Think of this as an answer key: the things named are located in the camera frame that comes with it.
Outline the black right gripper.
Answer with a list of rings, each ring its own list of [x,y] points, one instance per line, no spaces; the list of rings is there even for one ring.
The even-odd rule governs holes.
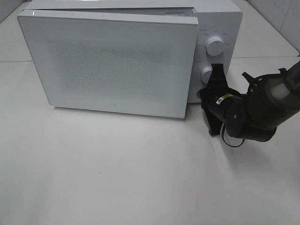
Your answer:
[[[198,97],[201,99],[201,106],[208,121],[209,134],[217,136],[220,135],[226,111],[230,107],[240,104],[241,97],[227,89],[224,65],[213,63],[211,67],[212,72],[206,88],[198,91]]]

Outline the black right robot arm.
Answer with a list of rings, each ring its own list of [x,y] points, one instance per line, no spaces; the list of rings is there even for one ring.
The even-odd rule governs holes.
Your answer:
[[[223,64],[212,64],[206,87],[197,93],[209,134],[269,141],[280,124],[300,111],[300,64],[277,74],[242,76],[249,84],[244,94],[228,86]]]

